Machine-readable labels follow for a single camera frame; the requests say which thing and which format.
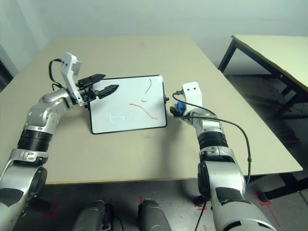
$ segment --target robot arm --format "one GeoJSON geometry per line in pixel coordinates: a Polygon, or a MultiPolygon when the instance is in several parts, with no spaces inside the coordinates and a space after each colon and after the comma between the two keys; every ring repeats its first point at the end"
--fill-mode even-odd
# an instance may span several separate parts
{"type": "Polygon", "coordinates": [[[0,175],[0,226],[1,230],[13,230],[25,207],[39,196],[47,178],[42,167],[48,160],[47,149],[60,117],[74,105],[83,106],[91,100],[112,94],[118,85],[110,85],[98,91],[93,84],[105,75],[96,74],[79,80],[80,62],[66,53],[61,60],[61,72],[67,88],[44,95],[28,114],[17,148],[0,175]]]}
{"type": "Polygon", "coordinates": [[[245,200],[245,179],[219,121],[212,112],[202,107],[202,94],[197,82],[184,84],[181,91],[184,104],[170,108],[175,117],[181,118],[196,129],[200,145],[198,187],[200,194],[211,201],[215,228],[218,231],[274,231],[264,214],[245,200]]]}

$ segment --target wooden table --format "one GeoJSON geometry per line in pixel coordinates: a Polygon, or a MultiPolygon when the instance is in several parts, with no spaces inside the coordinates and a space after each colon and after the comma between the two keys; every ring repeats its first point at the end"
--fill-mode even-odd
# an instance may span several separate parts
{"type": "MultiPolygon", "coordinates": [[[[26,114],[51,91],[48,63],[65,51],[78,57],[78,79],[96,73],[107,77],[161,74],[165,93],[197,81],[203,104],[219,118],[246,131],[253,175],[302,170],[262,119],[186,36],[67,37],[51,41],[1,94],[0,164],[3,168],[19,140],[26,114]]],[[[54,78],[63,83],[57,64],[54,78]]],[[[167,102],[167,109],[176,102],[167,102]]],[[[247,149],[241,132],[224,124],[228,145],[247,174],[247,149]]],[[[199,145],[195,129],[167,114],[167,127],[92,135],[85,108],[65,114],[49,147],[47,183],[196,178],[199,145]]]]}
{"type": "Polygon", "coordinates": [[[287,85],[281,92],[283,96],[292,90],[296,93],[273,117],[308,118],[308,115],[282,116],[295,103],[308,102],[308,37],[233,35],[232,38],[218,70],[223,73],[235,50],[241,50],[267,69],[270,77],[278,78],[287,85]]]}

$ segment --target red tape marking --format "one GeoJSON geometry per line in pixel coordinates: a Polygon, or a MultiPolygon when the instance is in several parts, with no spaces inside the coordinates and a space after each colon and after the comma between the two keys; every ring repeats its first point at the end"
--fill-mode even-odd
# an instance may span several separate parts
{"type": "Polygon", "coordinates": [[[59,202],[53,202],[52,203],[54,205],[54,212],[51,214],[42,214],[42,217],[44,218],[54,218],[57,216],[57,213],[59,211],[59,202]]]}
{"type": "Polygon", "coordinates": [[[255,196],[256,196],[256,198],[258,199],[258,201],[259,201],[259,203],[260,203],[261,206],[266,206],[266,207],[269,209],[269,212],[270,212],[271,215],[273,216],[273,218],[274,218],[275,222],[277,223],[278,227],[280,227],[280,224],[279,224],[279,222],[278,222],[277,217],[275,216],[273,210],[270,208],[271,202],[270,202],[270,201],[268,201],[268,202],[262,202],[262,201],[260,200],[259,196],[258,196],[258,193],[255,193],[255,196]]]}
{"type": "Polygon", "coordinates": [[[278,219],[277,219],[277,217],[275,216],[273,210],[270,208],[269,205],[267,205],[266,207],[269,209],[269,212],[271,213],[271,215],[272,215],[273,218],[275,219],[275,222],[277,223],[278,227],[280,227],[280,224],[279,224],[279,222],[278,222],[278,219]]]}
{"type": "Polygon", "coordinates": [[[259,196],[258,196],[258,193],[255,193],[255,196],[256,196],[256,198],[258,199],[258,201],[259,201],[259,203],[260,203],[261,206],[271,205],[271,202],[270,202],[270,201],[268,201],[268,202],[262,202],[262,201],[260,200],[259,196]]]}
{"type": "Polygon", "coordinates": [[[130,103],[130,105],[133,105],[133,106],[136,106],[136,107],[139,107],[139,108],[141,108],[142,110],[144,110],[145,111],[145,113],[146,114],[148,114],[149,115],[149,117],[151,117],[152,119],[157,119],[157,118],[155,118],[155,117],[153,117],[153,116],[151,116],[143,107],[141,107],[140,105],[137,105],[137,104],[133,104],[133,103],[130,103]]]}
{"type": "Polygon", "coordinates": [[[192,199],[194,208],[195,208],[197,211],[201,211],[201,210],[202,210],[202,207],[197,206],[196,199],[197,199],[196,196],[192,199]]]}

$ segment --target black metal frame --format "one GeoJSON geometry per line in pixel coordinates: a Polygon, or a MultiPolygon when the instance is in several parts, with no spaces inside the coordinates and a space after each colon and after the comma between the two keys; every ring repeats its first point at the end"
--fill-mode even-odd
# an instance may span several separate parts
{"type": "Polygon", "coordinates": [[[258,196],[262,202],[268,202],[269,200],[308,188],[308,177],[302,180],[297,180],[292,173],[281,173],[279,176],[285,183],[285,186],[268,192],[259,192],[258,196]]]}
{"type": "Polygon", "coordinates": [[[281,107],[280,110],[278,110],[274,115],[274,119],[301,119],[301,118],[308,118],[308,115],[286,115],[282,116],[287,110],[289,110],[295,103],[308,103],[308,93],[305,89],[300,87],[298,84],[294,83],[292,80],[290,80],[288,77],[284,75],[280,70],[269,64],[267,61],[259,57],[257,54],[252,52],[250,49],[248,49],[243,44],[239,43],[235,39],[232,40],[230,43],[224,57],[222,58],[218,70],[222,73],[225,71],[231,57],[233,56],[236,49],[239,49],[244,54],[246,54],[248,57],[253,59],[255,62],[257,62],[259,65],[264,67],[266,70],[268,70],[270,73],[272,73],[273,76],[277,76],[280,81],[282,81],[287,87],[281,92],[283,96],[287,95],[290,91],[294,91],[296,95],[292,97],[284,106],[281,107]]]}
{"type": "MultiPolygon", "coordinates": [[[[308,102],[308,93],[305,89],[303,89],[298,84],[294,83],[291,79],[286,77],[284,73],[280,70],[269,64],[267,61],[259,57],[257,54],[252,52],[243,44],[239,43],[235,39],[230,43],[224,57],[222,58],[218,70],[222,73],[225,71],[231,57],[233,56],[236,49],[241,50],[248,57],[256,61],[259,65],[268,70],[274,77],[277,77],[280,81],[282,81],[287,87],[281,92],[283,96],[286,96],[290,91],[295,91],[295,96],[293,96],[285,105],[283,105],[271,119],[301,119],[308,118],[308,115],[289,115],[282,116],[284,112],[290,109],[295,103],[307,103],[308,102]]],[[[267,202],[277,197],[285,196],[291,193],[298,192],[300,190],[304,190],[308,188],[308,178],[304,178],[302,180],[296,180],[292,173],[281,173],[279,174],[285,186],[277,188],[268,192],[259,192],[258,196],[263,202],[267,202]]],[[[262,176],[252,177],[251,182],[261,178],[262,176]]]]}
{"type": "Polygon", "coordinates": [[[9,83],[13,79],[13,76],[9,72],[9,70],[5,67],[5,65],[0,60],[0,74],[4,77],[4,79],[9,83]]]}

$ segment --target floor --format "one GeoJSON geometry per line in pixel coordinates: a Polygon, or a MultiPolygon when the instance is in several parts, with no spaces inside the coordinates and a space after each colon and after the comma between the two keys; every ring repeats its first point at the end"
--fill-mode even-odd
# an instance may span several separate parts
{"type": "MultiPolygon", "coordinates": [[[[241,92],[241,87],[238,86],[240,84],[236,84],[236,80],[233,80],[232,83],[240,93],[244,94],[243,91],[241,92]]],[[[275,81],[266,81],[265,84],[272,84],[279,90],[283,88],[283,85],[275,81]]],[[[249,84],[244,84],[242,89],[246,89],[248,86],[249,84]]],[[[298,110],[302,110],[304,107],[302,111],[308,113],[308,107],[305,105],[296,105],[296,107],[298,110]]],[[[286,124],[301,140],[301,144],[288,146],[290,153],[304,168],[304,171],[295,173],[299,180],[308,176],[308,139],[306,139],[308,120],[289,120],[286,124]]],[[[255,196],[258,191],[269,191],[281,186],[283,186],[283,182],[278,175],[263,177],[249,184],[246,199],[257,205],[278,231],[306,231],[308,227],[308,190],[276,198],[271,201],[271,205],[263,206],[255,196]]],[[[151,198],[160,204],[172,230],[193,231],[201,209],[194,205],[192,198],[198,195],[196,179],[47,185],[43,190],[42,198],[54,202],[58,206],[57,212],[53,216],[45,216],[38,212],[29,211],[27,216],[20,218],[17,230],[71,230],[82,208],[88,203],[104,200],[113,204],[115,214],[122,219],[126,231],[137,231],[139,230],[138,205],[143,198],[151,198]]],[[[115,220],[115,230],[121,230],[118,220],[115,220]]],[[[210,203],[203,213],[198,230],[215,230],[210,203]]]]}

